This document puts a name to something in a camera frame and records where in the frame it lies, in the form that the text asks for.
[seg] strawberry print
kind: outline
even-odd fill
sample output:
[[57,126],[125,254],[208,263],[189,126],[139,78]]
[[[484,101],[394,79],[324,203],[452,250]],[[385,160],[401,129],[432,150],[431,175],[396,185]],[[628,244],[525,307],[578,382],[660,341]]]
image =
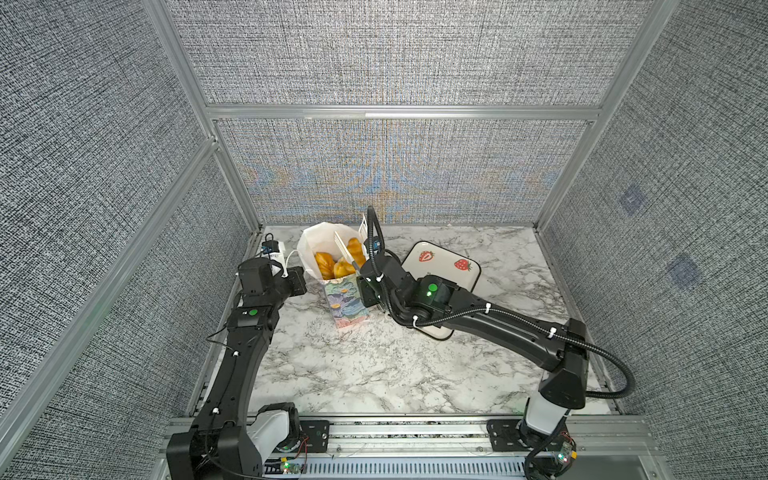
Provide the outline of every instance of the strawberry print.
[[461,259],[461,260],[459,260],[458,262],[454,263],[454,264],[453,264],[453,266],[455,266],[455,267],[456,267],[456,268],[458,268],[459,270],[464,270],[464,271],[466,271],[466,270],[472,270],[472,268],[471,268],[471,267],[470,267],[470,265],[469,265],[469,260],[467,260],[467,259],[465,259],[465,258],[462,258],[462,259]]

